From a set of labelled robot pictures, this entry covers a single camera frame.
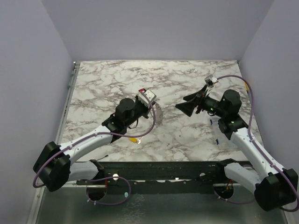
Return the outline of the metal keyring with keys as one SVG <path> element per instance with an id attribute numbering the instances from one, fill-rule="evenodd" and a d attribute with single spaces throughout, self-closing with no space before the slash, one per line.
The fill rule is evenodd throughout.
<path id="1" fill-rule="evenodd" d="M 155 125 L 156 126 L 161 126 L 162 123 L 163 123 L 164 114 L 163 114 L 163 110 L 162 110 L 161 106 L 158 103 L 155 104 L 155 111 L 156 111 Z"/>

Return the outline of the key with yellow tag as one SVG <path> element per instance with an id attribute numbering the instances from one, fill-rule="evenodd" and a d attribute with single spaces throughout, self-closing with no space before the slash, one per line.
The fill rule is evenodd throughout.
<path id="1" fill-rule="evenodd" d="M 138 139 L 138 138 L 129 138 L 129 140 L 135 144 L 140 144 L 141 143 L 141 140 L 142 138 Z"/>

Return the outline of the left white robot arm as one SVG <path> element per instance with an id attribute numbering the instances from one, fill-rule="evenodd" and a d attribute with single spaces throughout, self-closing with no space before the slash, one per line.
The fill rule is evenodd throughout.
<path id="1" fill-rule="evenodd" d="M 119 138 L 129 138 L 127 130 L 140 117 L 148 118 L 149 113 L 156 117 L 155 98 L 141 92 L 132 100 L 122 99 L 112 113 L 93 131 L 69 142 L 45 145 L 38 156 L 33 171 L 33 187 L 46 187 L 50 192 L 60 189 L 65 183 L 78 179 L 88 179 L 93 184 L 103 180 L 103 172 L 98 162 L 90 160 L 83 166 L 76 162 L 93 150 L 109 145 Z"/>

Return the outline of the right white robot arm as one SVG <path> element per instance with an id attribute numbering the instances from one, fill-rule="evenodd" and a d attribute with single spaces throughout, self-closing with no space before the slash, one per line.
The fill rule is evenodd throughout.
<path id="1" fill-rule="evenodd" d="M 246 156 L 255 172 L 251 172 L 233 159 L 218 162 L 215 179 L 238 182 L 250 191 L 264 211 L 281 208 L 297 199 L 298 175 L 293 169 L 285 169 L 249 135 L 249 125 L 239 115 L 240 94 L 232 89 L 224 91 L 221 100 L 209 97 L 207 87 L 185 96 L 184 102 L 175 107 L 187 116 L 207 111 L 219 117 L 219 130 Z"/>

